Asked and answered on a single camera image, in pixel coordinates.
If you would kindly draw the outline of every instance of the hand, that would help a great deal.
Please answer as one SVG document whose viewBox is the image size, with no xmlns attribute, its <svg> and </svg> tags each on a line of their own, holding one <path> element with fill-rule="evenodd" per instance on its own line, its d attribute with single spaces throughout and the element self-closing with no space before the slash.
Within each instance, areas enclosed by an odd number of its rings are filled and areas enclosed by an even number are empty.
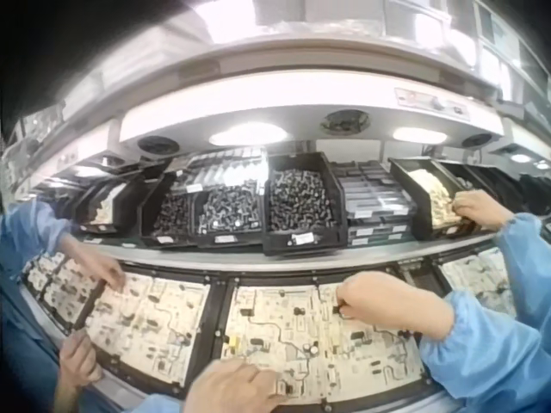
<svg viewBox="0 0 551 413">
<path fill-rule="evenodd" d="M 455 213 L 485 228 L 499 231 L 514 214 L 485 191 L 459 192 L 454 199 Z"/>
<path fill-rule="evenodd" d="M 97 280 L 105 280 L 115 291 L 122 291 L 126 276 L 115 259 L 101 254 L 71 235 L 61 238 L 60 249 L 75 260 L 88 276 Z"/>
<path fill-rule="evenodd" d="M 343 316 L 392 330 L 418 331 L 443 340 L 454 325 L 454 310 L 434 293 L 378 271 L 356 274 L 337 289 Z"/>
<path fill-rule="evenodd" d="M 67 337 L 59 352 L 59 383 L 79 389 L 102 378 L 102 368 L 96 361 L 96 351 L 86 331 L 79 330 Z"/>
<path fill-rule="evenodd" d="M 189 390 L 183 413 L 270 413 L 283 403 L 275 395 L 279 375 L 243 360 L 216 360 Z"/>
</svg>

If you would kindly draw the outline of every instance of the blue sleeve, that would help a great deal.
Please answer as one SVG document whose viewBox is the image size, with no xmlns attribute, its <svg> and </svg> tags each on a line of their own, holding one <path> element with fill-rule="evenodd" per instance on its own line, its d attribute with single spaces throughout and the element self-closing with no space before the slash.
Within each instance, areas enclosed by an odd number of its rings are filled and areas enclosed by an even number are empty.
<svg viewBox="0 0 551 413">
<path fill-rule="evenodd" d="M 136 409 L 125 410 L 124 413 L 180 413 L 181 411 L 182 405 L 174 398 L 153 394 Z"/>
<path fill-rule="evenodd" d="M 444 341 L 424 337 L 420 345 L 434 380 L 464 399 L 468 411 L 520 411 L 551 397 L 551 356 L 537 330 L 483 308 L 466 292 L 446 300 L 454 328 Z"/>
<path fill-rule="evenodd" d="M 43 250 L 53 255 L 61 236 L 70 228 L 69 221 L 55 218 L 49 205 L 32 200 L 4 215 L 0 234 L 11 241 L 19 254 L 33 257 Z"/>
<path fill-rule="evenodd" d="M 496 244 L 504 255 L 517 319 L 551 336 L 545 328 L 551 309 L 551 245 L 542 237 L 542 222 L 519 213 L 498 234 Z"/>
</svg>

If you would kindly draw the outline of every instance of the circuit board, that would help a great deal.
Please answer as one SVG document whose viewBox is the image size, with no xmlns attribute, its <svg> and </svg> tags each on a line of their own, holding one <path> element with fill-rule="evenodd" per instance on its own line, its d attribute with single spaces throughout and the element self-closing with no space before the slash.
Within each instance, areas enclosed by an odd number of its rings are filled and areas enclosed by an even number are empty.
<svg viewBox="0 0 551 413">
<path fill-rule="evenodd" d="M 127 273 L 86 319 L 92 342 L 121 363 L 183 387 L 209 285 Z"/>
<path fill-rule="evenodd" d="M 44 292 L 44 302 L 55 310 L 64 324 L 77 322 L 97 281 L 84 275 L 73 260 L 67 261 L 52 276 Z"/>
<path fill-rule="evenodd" d="M 281 373 L 275 390 L 287 404 L 364 398 L 422 379 L 413 337 L 343 319 L 337 286 L 236 288 L 221 358 Z"/>
<path fill-rule="evenodd" d="M 517 315 L 505 260 L 498 248 L 445 262 L 440 269 L 454 290 L 473 293 L 490 310 Z"/>
</svg>

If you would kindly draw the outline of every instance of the blue cleanroom gown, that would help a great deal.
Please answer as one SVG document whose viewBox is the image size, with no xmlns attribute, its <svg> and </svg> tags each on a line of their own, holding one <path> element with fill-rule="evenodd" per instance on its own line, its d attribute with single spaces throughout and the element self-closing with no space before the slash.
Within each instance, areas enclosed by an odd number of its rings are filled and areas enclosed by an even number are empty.
<svg viewBox="0 0 551 413">
<path fill-rule="evenodd" d="M 2 309 L 2 382 L 10 380 L 34 407 L 48 412 L 59 371 L 58 350 L 36 322 L 19 291 L 25 264 L 43 251 L 54 254 L 70 223 L 55 219 L 50 206 L 36 200 L 0 216 L 0 305 Z M 83 392 L 80 412 L 113 411 L 93 391 Z"/>
</svg>

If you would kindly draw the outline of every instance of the white label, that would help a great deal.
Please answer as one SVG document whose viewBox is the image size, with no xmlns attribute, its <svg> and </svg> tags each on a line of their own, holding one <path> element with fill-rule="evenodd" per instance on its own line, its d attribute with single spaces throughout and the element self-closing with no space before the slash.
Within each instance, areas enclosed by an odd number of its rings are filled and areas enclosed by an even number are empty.
<svg viewBox="0 0 551 413">
<path fill-rule="evenodd" d="M 367 245 L 369 243 L 368 238 L 362 238 L 362 239 L 353 239 L 352 245 Z"/>
<path fill-rule="evenodd" d="M 366 237 L 367 235 L 373 235 L 373 228 L 363 228 L 356 232 L 357 237 Z"/>
<path fill-rule="evenodd" d="M 356 211 L 354 214 L 354 218 L 361 219 L 361 218 L 371 218 L 373 216 L 373 211 Z"/>
<path fill-rule="evenodd" d="M 300 235 L 293 235 L 293 240 L 295 245 L 304 245 L 305 243 L 313 243 L 314 237 L 311 232 Z"/>
<path fill-rule="evenodd" d="M 172 237 L 157 237 L 157 240 L 160 243 L 174 243 L 174 239 L 172 239 Z"/>
<path fill-rule="evenodd" d="M 193 194 L 194 192 L 201 192 L 203 190 L 203 186 L 200 183 L 194 183 L 193 185 L 188 185 L 186 187 L 186 191 L 188 194 Z"/>
<path fill-rule="evenodd" d="M 233 235 L 219 235 L 214 238 L 214 243 L 236 243 L 237 241 L 238 239 Z"/>
</svg>

